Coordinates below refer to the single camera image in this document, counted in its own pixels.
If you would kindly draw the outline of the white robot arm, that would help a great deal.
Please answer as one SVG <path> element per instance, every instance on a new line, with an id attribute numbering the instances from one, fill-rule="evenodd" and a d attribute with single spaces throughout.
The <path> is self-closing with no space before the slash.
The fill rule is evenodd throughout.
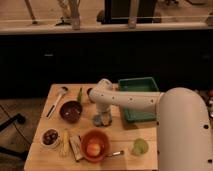
<path id="1" fill-rule="evenodd" d="M 213 171 L 208 109 L 196 92 L 183 87 L 166 92 L 115 91 L 108 79 L 102 79 L 89 97 L 99 113 L 115 105 L 156 115 L 159 171 Z"/>

